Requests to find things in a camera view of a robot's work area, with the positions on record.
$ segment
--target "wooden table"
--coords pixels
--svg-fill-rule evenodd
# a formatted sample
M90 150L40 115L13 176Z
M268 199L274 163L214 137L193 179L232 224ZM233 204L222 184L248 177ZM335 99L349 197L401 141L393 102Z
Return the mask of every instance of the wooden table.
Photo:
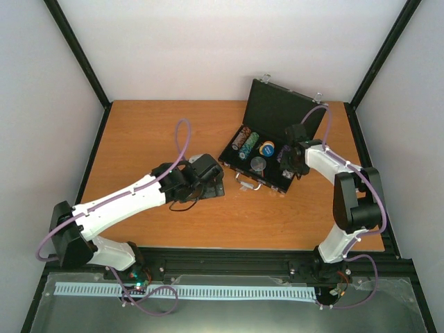
M209 153L217 159L242 122L245 101L115 101L82 202L134 183L151 169L177 157L174 128L186 117L192 126L186 156ZM327 143L359 164L342 103L330 103L333 120ZM327 116L316 135L322 138ZM180 139L185 141L185 127ZM138 246L312 250L327 236L333 186L315 171L294 180L283 196L268 187L241 191L234 171L224 168L225 196L200 201L188 212L157 207L103 232ZM366 237L355 250L383 251L380 236Z

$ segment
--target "gray floor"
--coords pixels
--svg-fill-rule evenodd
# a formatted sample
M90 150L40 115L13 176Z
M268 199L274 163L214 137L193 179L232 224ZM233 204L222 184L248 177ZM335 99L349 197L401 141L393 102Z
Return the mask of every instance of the gray floor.
M184 277L181 284L275 285L268 278ZM32 332L426 332L408 279L380 281L375 297L351 310L319 310L307 302L181 300L173 314L150 317L117 298L53 296L56 281L91 282L92 274L52 275L46 285ZM350 285L338 305L365 298L372 282ZM153 311L167 310L172 300L147 300Z

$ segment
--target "robotic arm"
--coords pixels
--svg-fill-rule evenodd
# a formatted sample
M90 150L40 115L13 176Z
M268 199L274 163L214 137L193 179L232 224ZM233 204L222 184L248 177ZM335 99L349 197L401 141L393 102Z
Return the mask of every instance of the robotic arm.
M144 259L132 243L117 243L100 237L110 226L142 210L166 203L197 203L198 200L223 196L223 169L208 154L181 161L158 182L149 185L172 163L164 163L136 183L109 196L71 207L66 201L54 207L50 231L73 216L80 217L52 237L62 268L84 264L111 266L118 271L129 268L137 276L144 271Z
M325 264L341 262L361 236L370 232L382 221L382 213L370 189L362 182L354 170L367 178L377 195L384 202L379 173L374 168L343 161L321 140L309 140L303 124L286 129L287 141L291 147L281 161L281 169L289 170L300 179L317 170L334 185L333 217L335 224L315 251ZM358 198L359 192L365 196Z

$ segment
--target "silver handle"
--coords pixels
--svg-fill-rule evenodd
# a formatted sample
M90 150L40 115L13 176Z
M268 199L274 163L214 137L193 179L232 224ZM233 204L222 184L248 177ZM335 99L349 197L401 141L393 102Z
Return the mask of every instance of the silver handle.
M240 173L237 172L237 173L236 173L236 181L237 181L239 184L241 184L242 186L245 186L245 187L248 188L248 189L252 189L253 191L257 191L258 189L261 188L262 184L261 184L260 182L257 183L257 186L255 187L254 184L251 184L251 183L249 183L249 182L244 182L244 181L242 181L242 180L239 180L239 179L238 179L238 178L239 178L239 175L240 175Z

